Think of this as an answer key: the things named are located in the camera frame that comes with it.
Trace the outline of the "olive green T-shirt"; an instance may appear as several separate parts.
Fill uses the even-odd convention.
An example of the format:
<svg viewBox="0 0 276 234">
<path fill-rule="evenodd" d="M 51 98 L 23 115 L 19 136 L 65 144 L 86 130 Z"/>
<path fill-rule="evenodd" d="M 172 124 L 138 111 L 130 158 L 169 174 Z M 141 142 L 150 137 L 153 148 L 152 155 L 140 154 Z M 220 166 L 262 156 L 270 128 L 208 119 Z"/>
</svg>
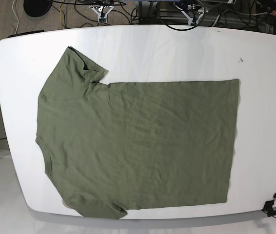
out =
<svg viewBox="0 0 276 234">
<path fill-rule="evenodd" d="M 36 143 L 64 203 L 84 217 L 225 203 L 239 80 L 103 84 L 67 47 L 38 97 Z"/>
</svg>

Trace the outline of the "aluminium frame rail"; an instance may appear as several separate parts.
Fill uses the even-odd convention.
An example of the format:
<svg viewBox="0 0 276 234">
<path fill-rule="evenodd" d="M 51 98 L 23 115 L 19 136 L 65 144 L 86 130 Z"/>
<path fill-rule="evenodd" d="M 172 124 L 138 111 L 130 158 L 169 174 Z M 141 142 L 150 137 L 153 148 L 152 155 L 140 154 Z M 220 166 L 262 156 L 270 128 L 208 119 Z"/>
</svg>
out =
<svg viewBox="0 0 276 234">
<path fill-rule="evenodd" d="M 233 0 L 135 0 L 139 24 L 186 24 L 181 10 L 205 7 L 205 17 L 214 8 L 228 6 Z"/>
</svg>

